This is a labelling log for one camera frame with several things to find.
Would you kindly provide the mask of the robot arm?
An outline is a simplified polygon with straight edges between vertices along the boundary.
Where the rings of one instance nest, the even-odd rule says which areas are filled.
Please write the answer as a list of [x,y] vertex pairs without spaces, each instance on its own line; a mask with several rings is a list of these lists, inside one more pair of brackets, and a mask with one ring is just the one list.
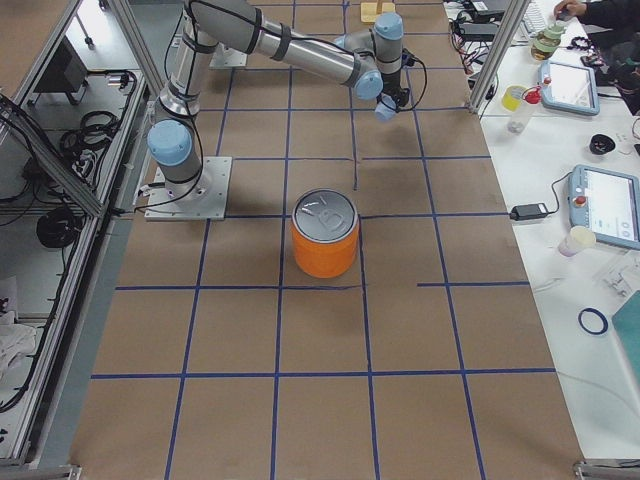
[[177,58],[157,97],[155,123],[147,137],[172,202],[197,198],[210,184],[195,122],[203,75],[220,44],[349,87],[357,98],[375,101],[379,119],[392,118],[409,102],[401,72],[415,60],[403,45],[403,20],[394,12],[382,14],[367,30],[335,41],[272,21],[246,1],[187,1],[183,18]]

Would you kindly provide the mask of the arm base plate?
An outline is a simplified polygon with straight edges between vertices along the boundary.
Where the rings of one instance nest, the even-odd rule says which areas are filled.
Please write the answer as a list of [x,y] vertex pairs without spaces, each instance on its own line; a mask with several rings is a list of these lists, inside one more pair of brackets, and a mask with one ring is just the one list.
[[229,180],[232,170],[231,157],[204,157],[203,172],[195,186],[179,186],[167,182],[160,167],[156,168],[154,181],[163,186],[150,192],[150,208],[145,209],[147,221],[199,221],[225,218]]
[[247,55],[241,51],[218,43],[209,63],[211,70],[243,69],[247,64]]

